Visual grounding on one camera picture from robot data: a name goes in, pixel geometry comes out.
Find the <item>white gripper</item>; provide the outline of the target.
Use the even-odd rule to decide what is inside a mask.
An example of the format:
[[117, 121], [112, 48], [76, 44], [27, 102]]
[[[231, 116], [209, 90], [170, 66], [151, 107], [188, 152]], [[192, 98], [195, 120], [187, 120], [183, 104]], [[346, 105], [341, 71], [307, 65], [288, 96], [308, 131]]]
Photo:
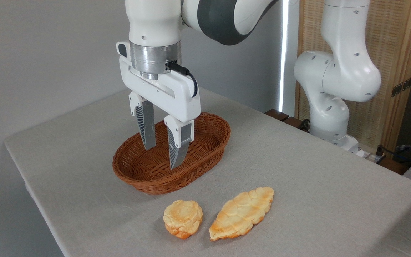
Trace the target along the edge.
[[168, 128], [170, 169], [182, 164], [194, 140], [194, 120], [201, 112], [200, 96], [194, 91], [191, 77], [170, 70], [169, 62], [181, 60], [181, 43], [147, 47], [132, 42], [118, 42], [121, 77], [129, 94], [132, 116], [146, 150], [156, 146], [154, 106], [169, 115]]

